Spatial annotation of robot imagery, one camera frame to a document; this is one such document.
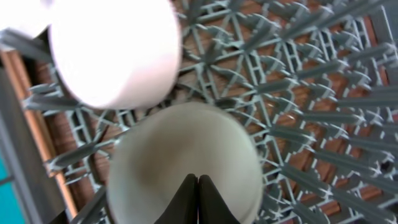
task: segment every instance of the white object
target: white object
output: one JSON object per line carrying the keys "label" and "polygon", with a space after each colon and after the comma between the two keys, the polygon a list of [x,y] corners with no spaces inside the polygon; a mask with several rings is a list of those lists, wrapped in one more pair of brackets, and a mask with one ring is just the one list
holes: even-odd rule
{"label": "white object", "polygon": [[[0,30],[12,29],[30,39],[50,24],[51,0],[0,0]],[[1,45],[2,50],[12,50]]]}
{"label": "white object", "polygon": [[94,108],[134,109],[164,99],[181,60],[169,0],[61,0],[50,47],[71,93]]}
{"label": "white object", "polygon": [[260,167],[254,144],[231,115],[185,103],[146,118],[117,143],[108,202],[118,224],[153,224],[188,174],[206,174],[235,218],[250,224],[262,198]]}

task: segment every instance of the gray cup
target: gray cup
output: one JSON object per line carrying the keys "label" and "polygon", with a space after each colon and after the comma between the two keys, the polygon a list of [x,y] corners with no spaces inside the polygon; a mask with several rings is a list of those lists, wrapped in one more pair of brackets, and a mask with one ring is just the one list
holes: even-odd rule
{"label": "gray cup", "polygon": [[117,143],[108,184],[116,222],[153,224],[187,174],[209,175],[239,222],[255,219],[262,173],[246,130],[218,108],[185,103],[148,117]]}

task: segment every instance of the plastic dish rack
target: plastic dish rack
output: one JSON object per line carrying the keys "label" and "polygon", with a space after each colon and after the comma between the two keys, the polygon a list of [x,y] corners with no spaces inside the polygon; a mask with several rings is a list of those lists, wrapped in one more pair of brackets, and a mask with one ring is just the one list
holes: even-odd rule
{"label": "plastic dish rack", "polygon": [[[175,1],[182,67],[173,92],[147,111],[91,110],[65,96],[41,43],[10,31],[2,41],[48,63],[53,83],[33,86],[24,103],[68,118],[79,148],[45,165],[62,170],[67,184],[88,178],[96,192],[73,223],[110,222],[105,186],[88,158],[111,159],[107,149],[139,120],[190,100],[235,115],[256,143],[264,195],[254,223],[396,223],[398,87],[385,81],[396,47],[372,46],[368,36],[370,14],[388,27],[385,2]],[[104,138],[109,127],[120,134]]]}

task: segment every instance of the plastic grid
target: plastic grid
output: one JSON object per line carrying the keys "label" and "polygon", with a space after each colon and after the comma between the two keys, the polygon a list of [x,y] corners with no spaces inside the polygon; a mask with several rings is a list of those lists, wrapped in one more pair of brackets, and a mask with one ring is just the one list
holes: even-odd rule
{"label": "plastic grid", "polygon": [[[397,128],[389,109],[398,105],[392,97],[398,88],[383,87],[379,73],[381,66],[397,62],[396,49],[387,43],[371,47],[361,17],[385,1],[318,0],[326,7],[311,11],[304,0],[283,4],[260,0],[256,1],[261,8],[258,14],[240,12],[243,2],[178,2],[182,6],[178,17],[185,24],[183,40],[187,43],[193,39],[195,47],[183,48],[185,61],[174,91],[158,107],[147,111],[98,113],[65,98],[57,71],[49,63],[53,84],[32,87],[34,95],[26,100],[26,105],[28,109],[44,110],[44,116],[65,113],[68,118],[79,148],[46,165],[52,170],[64,170],[66,177],[85,171],[68,179],[67,184],[89,178],[97,192],[73,222],[94,218],[99,223],[109,223],[103,210],[104,187],[88,159],[94,153],[111,158],[111,153],[102,147],[112,145],[118,136],[102,141],[108,126],[127,131],[158,109],[181,101],[201,100],[235,115],[256,143],[264,167],[265,189],[256,223],[291,219],[300,223],[351,223],[363,217],[371,222],[396,223],[394,214],[383,208],[398,201],[394,182]],[[267,19],[270,14],[277,15],[278,20]],[[221,24],[207,26],[214,21]],[[339,31],[328,29],[335,24],[342,25]],[[249,31],[250,37],[245,37],[243,29]],[[307,36],[305,42],[298,41],[296,37],[303,34]],[[203,40],[204,35],[211,40]],[[271,54],[261,50],[268,47],[273,49]],[[351,53],[341,56],[342,51]],[[232,61],[234,68],[223,67],[225,61]],[[306,68],[308,63],[316,66]],[[284,78],[268,80],[275,73]],[[333,89],[330,73],[345,78],[342,91]],[[298,88],[308,93],[300,104],[295,98]],[[368,97],[350,97],[358,88],[366,90]],[[317,111],[318,102],[329,102],[335,110]],[[97,121],[94,130],[87,115]],[[294,122],[289,127],[280,126],[282,117]],[[308,124],[316,124],[323,132],[308,130]],[[370,126],[370,138],[361,137],[361,130]],[[285,142],[283,148],[279,139]],[[332,139],[347,142],[341,154],[327,150],[327,142]],[[363,149],[359,157],[351,155],[355,147]],[[305,170],[289,165],[292,156],[303,151],[313,155],[311,165]],[[84,166],[77,167],[79,161]],[[319,161],[337,168],[328,183],[320,180]],[[381,164],[389,165],[388,169],[381,169]],[[345,178],[349,178],[348,184],[337,186]],[[300,186],[299,191],[289,179]],[[369,185],[384,193],[364,202],[361,190]],[[301,201],[311,192],[317,197]],[[341,212],[327,217],[319,208],[333,201],[339,202]]]}

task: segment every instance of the wooden edge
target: wooden edge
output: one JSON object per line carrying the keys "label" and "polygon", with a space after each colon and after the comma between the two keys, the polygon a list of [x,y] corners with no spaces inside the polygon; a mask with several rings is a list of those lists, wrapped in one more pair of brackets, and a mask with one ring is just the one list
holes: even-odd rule
{"label": "wooden edge", "polygon": [[[22,58],[16,51],[0,52],[0,57],[6,68],[7,75],[14,88],[17,98],[20,102],[22,102],[22,100],[31,95],[29,88],[32,86]],[[52,144],[50,133],[47,125],[45,124],[44,117],[39,111],[32,110],[24,110],[24,116],[29,125],[30,131],[36,142],[43,162],[54,158],[55,148]],[[70,215],[72,218],[74,218],[77,215],[78,210],[69,187],[65,185],[65,176],[62,172],[58,172],[54,175]]]}

